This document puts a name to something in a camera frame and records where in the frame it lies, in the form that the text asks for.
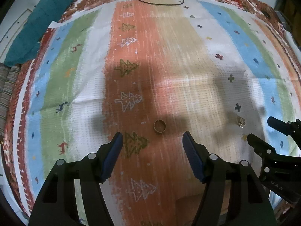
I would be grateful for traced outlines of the striped grey pillow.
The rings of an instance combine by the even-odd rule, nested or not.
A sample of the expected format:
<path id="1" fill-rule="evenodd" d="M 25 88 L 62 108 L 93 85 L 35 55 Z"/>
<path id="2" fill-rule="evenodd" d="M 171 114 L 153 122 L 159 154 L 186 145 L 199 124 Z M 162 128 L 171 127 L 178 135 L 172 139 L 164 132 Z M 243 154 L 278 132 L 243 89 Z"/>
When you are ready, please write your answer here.
<path id="1" fill-rule="evenodd" d="M 4 136 L 9 103 L 19 72 L 19 64 L 8 67 L 1 63 L 1 136 Z"/>

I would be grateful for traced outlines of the teal towel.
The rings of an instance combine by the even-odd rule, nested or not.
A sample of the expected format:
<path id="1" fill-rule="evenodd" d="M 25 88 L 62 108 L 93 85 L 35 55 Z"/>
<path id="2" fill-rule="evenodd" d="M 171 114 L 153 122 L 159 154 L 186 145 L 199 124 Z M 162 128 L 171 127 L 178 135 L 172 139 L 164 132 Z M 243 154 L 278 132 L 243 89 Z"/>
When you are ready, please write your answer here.
<path id="1" fill-rule="evenodd" d="M 51 22 L 58 22 L 74 0 L 40 0 L 10 46 L 4 65 L 8 67 L 35 59 L 40 41 Z"/>

